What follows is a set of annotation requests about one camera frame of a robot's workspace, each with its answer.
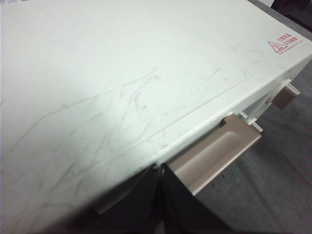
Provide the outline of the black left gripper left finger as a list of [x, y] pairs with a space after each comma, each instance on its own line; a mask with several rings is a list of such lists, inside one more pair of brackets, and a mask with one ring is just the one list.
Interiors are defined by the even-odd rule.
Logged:
[[87, 227], [88, 234], [154, 234], [158, 173], [150, 166], [134, 188]]

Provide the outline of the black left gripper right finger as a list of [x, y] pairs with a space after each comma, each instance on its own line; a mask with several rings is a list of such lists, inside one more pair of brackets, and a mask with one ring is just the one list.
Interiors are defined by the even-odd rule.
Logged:
[[167, 234], [229, 234], [230, 226], [206, 208], [170, 167], [160, 167], [162, 211]]

